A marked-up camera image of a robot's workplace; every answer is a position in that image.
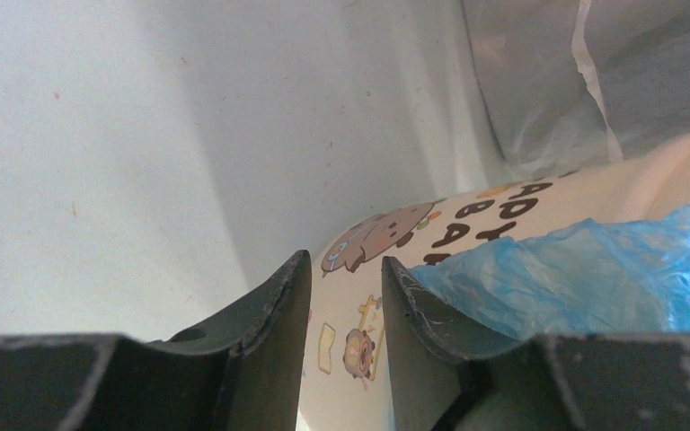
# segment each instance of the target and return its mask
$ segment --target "cartoon cat illustration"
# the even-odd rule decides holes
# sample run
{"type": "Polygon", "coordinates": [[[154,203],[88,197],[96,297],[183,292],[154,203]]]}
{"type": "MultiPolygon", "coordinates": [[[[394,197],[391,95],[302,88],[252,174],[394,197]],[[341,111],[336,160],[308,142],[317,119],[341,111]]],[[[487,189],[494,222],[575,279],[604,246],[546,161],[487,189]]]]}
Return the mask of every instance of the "cartoon cat illustration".
{"type": "MultiPolygon", "coordinates": [[[[387,249],[406,245],[414,235],[413,229],[428,217],[435,204],[437,202],[419,204],[374,215],[351,227],[334,242],[327,257],[322,260],[323,274],[343,266],[350,272],[356,272],[362,263],[387,249]]],[[[434,213],[428,219],[438,215],[439,212],[434,213]]]]}

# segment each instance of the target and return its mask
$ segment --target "yellow cartoon drawing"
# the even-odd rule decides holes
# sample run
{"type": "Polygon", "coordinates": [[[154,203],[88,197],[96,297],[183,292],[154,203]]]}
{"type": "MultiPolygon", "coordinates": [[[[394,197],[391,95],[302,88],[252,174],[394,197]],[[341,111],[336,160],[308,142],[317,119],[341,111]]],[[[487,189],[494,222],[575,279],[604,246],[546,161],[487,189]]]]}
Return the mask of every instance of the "yellow cartoon drawing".
{"type": "Polygon", "coordinates": [[[332,372],[332,345],[337,332],[329,323],[322,325],[322,333],[319,336],[319,369],[330,374],[332,372]]]}
{"type": "Polygon", "coordinates": [[[358,307],[361,322],[345,338],[342,362],[345,364],[345,370],[354,379],[361,378],[364,389],[367,388],[365,379],[374,381],[376,378],[380,347],[385,339],[385,319],[380,308],[382,298],[375,300],[374,296],[370,295],[366,303],[358,307]]]}

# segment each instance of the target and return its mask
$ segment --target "translucent plastic bag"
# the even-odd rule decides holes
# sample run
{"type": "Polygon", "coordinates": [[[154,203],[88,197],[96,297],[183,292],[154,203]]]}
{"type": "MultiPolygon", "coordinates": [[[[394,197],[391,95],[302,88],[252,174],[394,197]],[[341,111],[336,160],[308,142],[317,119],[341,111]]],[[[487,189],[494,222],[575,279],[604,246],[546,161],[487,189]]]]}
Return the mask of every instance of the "translucent plastic bag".
{"type": "Polygon", "coordinates": [[[501,151],[533,177],[690,132],[690,0],[464,0],[501,151]]]}
{"type": "Polygon", "coordinates": [[[546,332],[690,331],[690,205],[659,222],[591,219],[500,238],[412,274],[515,339],[546,332]]]}

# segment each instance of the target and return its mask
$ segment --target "cartoon character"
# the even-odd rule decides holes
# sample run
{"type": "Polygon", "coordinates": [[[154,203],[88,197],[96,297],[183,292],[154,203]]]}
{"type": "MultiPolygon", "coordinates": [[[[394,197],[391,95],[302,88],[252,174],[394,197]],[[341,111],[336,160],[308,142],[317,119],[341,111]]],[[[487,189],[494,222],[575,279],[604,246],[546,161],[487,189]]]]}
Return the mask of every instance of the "cartoon character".
{"type": "Polygon", "coordinates": [[[354,379],[371,377],[369,368],[374,362],[375,349],[376,344],[365,330],[351,330],[345,337],[345,354],[342,356],[345,370],[353,374],[354,379]]]}
{"type": "Polygon", "coordinates": [[[351,227],[334,242],[326,258],[322,260],[323,274],[326,276],[328,272],[343,266],[350,272],[356,272],[362,263],[372,260],[390,247],[403,247],[413,237],[413,229],[417,225],[423,228],[429,220],[440,215],[439,211],[429,213],[435,204],[437,202],[419,204],[374,215],[351,227]]]}
{"type": "Polygon", "coordinates": [[[385,317],[380,311],[382,298],[369,295],[366,303],[358,306],[361,321],[345,337],[345,353],[342,362],[345,371],[354,379],[359,378],[368,391],[367,382],[376,378],[379,352],[385,339],[385,317]]]}

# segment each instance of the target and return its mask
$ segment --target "white surface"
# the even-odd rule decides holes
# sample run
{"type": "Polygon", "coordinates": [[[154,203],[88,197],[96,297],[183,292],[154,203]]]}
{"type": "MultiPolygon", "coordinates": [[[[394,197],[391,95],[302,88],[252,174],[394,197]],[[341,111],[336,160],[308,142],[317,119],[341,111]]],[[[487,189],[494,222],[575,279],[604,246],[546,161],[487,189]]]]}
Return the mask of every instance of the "white surface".
{"type": "Polygon", "coordinates": [[[167,338],[504,181],[460,5],[371,3],[0,1],[0,332],[167,338]]]}

